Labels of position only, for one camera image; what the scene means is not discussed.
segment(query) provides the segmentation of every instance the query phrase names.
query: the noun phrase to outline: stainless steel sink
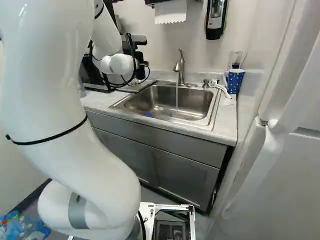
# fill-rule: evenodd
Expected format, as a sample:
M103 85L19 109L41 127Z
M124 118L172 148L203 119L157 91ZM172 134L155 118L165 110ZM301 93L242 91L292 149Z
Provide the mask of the stainless steel sink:
M157 82L137 94L130 94L110 106L133 114L166 120L173 123L212 129L220 92L215 88L202 89Z

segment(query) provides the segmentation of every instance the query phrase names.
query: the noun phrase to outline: soap dispenser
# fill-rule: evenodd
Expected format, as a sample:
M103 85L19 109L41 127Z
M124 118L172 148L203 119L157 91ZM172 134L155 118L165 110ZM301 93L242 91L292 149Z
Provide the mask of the soap dispenser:
M217 40L224 33L228 0L208 0L205 35L208 40Z

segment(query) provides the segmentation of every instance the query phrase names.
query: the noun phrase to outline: faucet handle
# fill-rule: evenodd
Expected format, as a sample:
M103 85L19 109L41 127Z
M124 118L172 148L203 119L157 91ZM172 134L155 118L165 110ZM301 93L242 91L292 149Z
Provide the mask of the faucet handle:
M184 61L185 57L184 57L184 52L183 52L182 48L179 48L179 52L180 52L181 59Z

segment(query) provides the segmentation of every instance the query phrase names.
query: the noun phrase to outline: gray cabinet door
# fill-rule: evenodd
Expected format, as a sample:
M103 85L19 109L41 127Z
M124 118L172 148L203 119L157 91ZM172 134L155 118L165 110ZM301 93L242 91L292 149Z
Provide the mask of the gray cabinet door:
M95 131L142 181L207 210L219 173L217 168L106 131Z
M125 164L127 164L138 178L152 186L157 184L152 153L142 144L112 133L95 129L100 141Z
M160 189L207 210L218 169L165 152L157 152L154 159Z

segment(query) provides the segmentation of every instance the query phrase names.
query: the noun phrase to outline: paper towel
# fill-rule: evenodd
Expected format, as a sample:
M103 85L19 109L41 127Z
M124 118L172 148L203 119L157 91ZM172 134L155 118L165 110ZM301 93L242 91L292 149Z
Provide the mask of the paper towel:
M154 5L155 24L184 22L187 17L187 0L169 0Z

